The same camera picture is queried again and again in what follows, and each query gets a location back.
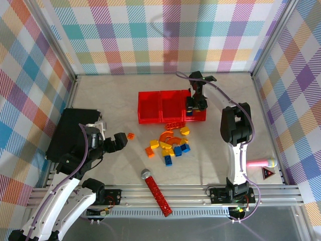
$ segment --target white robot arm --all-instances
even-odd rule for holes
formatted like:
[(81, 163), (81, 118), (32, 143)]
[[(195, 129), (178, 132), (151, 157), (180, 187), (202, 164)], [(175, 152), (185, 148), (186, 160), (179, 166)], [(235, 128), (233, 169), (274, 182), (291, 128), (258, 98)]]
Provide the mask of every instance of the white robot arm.
[[(76, 196), (66, 204), (85, 172), (91, 169), (93, 161), (102, 158), (106, 152), (122, 150), (127, 144), (125, 133), (115, 134), (115, 141), (112, 141), (111, 138), (105, 139), (103, 129), (101, 124), (85, 127), (85, 142), (88, 144), (84, 145), (84, 138), (80, 137), (76, 147), (60, 158), (52, 184), (42, 202), (21, 230), (12, 231), (9, 241), (62, 240), (70, 226), (90, 205), (105, 204), (105, 185), (92, 178), (84, 181)], [(84, 158), (85, 146), (88, 148), (86, 160), (73, 175)]]
[[(250, 106), (248, 103), (237, 104), (229, 99), (213, 76), (203, 77), (199, 71), (196, 71), (187, 79), (191, 84), (191, 97), (187, 97), (186, 101), (187, 111), (194, 109), (204, 111), (207, 108), (207, 100), (209, 100), (222, 113), (220, 132), (223, 140), (228, 144), (230, 165), (226, 180), (226, 193), (230, 202), (239, 200), (253, 191), (249, 188), (249, 183), (245, 178), (246, 150), (252, 128), (243, 110), (251, 117)], [(208, 83), (211, 81), (215, 82), (215, 87)]]

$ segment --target plaid fabric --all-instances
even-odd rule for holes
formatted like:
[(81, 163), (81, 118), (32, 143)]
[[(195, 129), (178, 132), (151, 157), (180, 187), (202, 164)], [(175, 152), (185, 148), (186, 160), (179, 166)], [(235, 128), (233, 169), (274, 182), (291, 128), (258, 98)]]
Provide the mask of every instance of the plaid fabric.
[(0, 240), (8, 240), (43, 182), (71, 80), (23, 0), (0, 6)]
[(257, 85), (291, 184), (321, 233), (321, 2), (300, 1)]
[(38, 0), (75, 72), (85, 74), (248, 71), (285, 2)]

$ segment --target red container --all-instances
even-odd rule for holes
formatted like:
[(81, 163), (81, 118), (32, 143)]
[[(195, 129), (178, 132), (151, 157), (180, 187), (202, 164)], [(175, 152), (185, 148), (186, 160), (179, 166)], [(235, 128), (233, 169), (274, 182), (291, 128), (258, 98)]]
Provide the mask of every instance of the red container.
[(149, 91), (138, 93), (138, 122), (140, 124), (170, 122), (203, 122), (206, 110), (186, 115), (188, 90)]

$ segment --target orange lego brick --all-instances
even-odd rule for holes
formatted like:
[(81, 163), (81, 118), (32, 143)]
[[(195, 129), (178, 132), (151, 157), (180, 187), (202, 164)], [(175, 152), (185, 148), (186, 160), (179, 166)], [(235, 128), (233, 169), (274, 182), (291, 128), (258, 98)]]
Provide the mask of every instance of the orange lego brick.
[(130, 140), (134, 139), (134, 137), (135, 137), (134, 133), (128, 133), (128, 135), (127, 135), (127, 138)]
[(185, 126), (185, 122), (173, 122), (173, 123), (167, 123), (165, 125), (165, 129), (170, 131), (173, 129), (180, 129), (183, 128)]
[(180, 145), (181, 144), (181, 138), (179, 137), (172, 137), (172, 138), (169, 138), (166, 143), (167, 144), (170, 144), (170, 145), (173, 145), (173, 144), (177, 144), (177, 145)]
[(159, 141), (166, 142), (167, 137), (173, 137), (173, 136), (174, 136), (174, 132), (171, 132), (171, 131), (163, 132), (159, 137)]
[(151, 147), (145, 148), (145, 151), (146, 151), (146, 153), (147, 153), (147, 155), (148, 155), (149, 158), (155, 156), (155, 153), (152, 151), (152, 148), (151, 148)]

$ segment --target triangular sticker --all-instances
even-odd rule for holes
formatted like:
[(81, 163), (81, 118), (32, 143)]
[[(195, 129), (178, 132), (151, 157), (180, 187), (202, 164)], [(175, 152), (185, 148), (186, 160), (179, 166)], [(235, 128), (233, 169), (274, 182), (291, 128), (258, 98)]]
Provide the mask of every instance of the triangular sticker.
[(265, 167), (262, 167), (262, 172), (263, 172), (263, 180), (275, 174), (274, 172), (266, 169)]

